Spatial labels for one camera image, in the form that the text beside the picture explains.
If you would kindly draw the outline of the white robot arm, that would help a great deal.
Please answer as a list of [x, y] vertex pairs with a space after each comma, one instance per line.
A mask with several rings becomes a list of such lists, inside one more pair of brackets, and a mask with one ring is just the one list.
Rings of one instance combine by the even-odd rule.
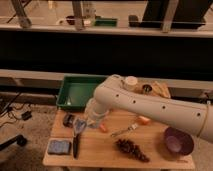
[[110, 109], [126, 110], [169, 125], [213, 143], [213, 105], [133, 93], [124, 78], [111, 75], [94, 90], [87, 102], [87, 124], [98, 125]]

